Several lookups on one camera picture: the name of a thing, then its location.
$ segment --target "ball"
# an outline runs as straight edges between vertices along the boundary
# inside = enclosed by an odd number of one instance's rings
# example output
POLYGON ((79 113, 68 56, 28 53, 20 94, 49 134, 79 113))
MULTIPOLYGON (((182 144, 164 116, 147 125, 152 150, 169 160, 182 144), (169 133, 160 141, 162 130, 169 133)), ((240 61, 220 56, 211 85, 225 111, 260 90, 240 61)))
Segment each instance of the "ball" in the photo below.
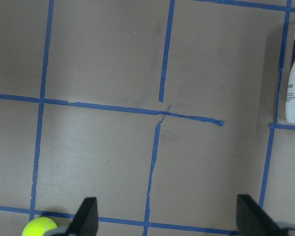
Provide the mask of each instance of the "ball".
POLYGON ((56 223, 48 217, 31 220, 24 228, 22 236, 43 236, 49 230, 57 228, 56 223))

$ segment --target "black object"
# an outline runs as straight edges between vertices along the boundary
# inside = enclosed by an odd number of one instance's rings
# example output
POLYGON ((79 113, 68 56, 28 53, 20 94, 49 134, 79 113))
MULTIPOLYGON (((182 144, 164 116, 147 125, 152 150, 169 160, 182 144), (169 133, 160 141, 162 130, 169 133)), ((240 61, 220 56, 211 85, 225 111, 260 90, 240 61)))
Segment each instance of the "black object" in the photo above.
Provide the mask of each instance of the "black object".
POLYGON ((97 200, 95 197, 85 198, 66 231, 64 233, 57 232, 50 236, 95 236, 97 230, 97 200))
POLYGON ((249 196, 237 196, 236 224, 243 236, 295 236, 295 228, 280 228, 249 196))

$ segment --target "gray floor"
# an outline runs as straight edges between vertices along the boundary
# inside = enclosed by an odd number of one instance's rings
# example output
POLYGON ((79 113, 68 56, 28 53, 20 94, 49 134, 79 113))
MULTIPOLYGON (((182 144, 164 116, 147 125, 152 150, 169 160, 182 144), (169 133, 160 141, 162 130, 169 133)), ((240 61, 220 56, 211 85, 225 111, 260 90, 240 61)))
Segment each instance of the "gray floor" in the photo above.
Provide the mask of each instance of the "gray floor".
POLYGON ((253 2, 175 1, 162 103, 170 0, 0 1, 0 236, 39 215, 67 225, 89 196, 99 236, 236 234, 236 195, 259 201, 266 156, 264 208, 295 224, 295 126, 269 129, 283 56, 287 124, 295 0, 253 2), (156 142, 170 106, 225 125, 168 115, 156 142))

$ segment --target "tennis ball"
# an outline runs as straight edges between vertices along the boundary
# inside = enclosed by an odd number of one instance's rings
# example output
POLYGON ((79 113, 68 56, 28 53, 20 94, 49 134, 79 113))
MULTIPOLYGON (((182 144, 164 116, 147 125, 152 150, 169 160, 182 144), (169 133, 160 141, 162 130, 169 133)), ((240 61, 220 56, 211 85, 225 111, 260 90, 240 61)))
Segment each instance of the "tennis ball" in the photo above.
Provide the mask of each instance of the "tennis ball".
POLYGON ((45 232, 57 228, 56 223, 48 217, 31 220, 24 228, 22 236, 43 236, 45 232))

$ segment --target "yellow-green tennis ball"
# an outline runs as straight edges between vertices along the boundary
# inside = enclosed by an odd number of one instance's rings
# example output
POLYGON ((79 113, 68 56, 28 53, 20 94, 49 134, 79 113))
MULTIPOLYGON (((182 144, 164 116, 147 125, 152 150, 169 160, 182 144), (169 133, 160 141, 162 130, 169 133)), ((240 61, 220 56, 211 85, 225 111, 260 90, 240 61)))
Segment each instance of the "yellow-green tennis ball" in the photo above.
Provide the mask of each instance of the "yellow-green tennis ball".
POLYGON ((22 236, 43 236, 49 230, 57 228, 56 223, 48 217, 31 220, 24 228, 22 236))

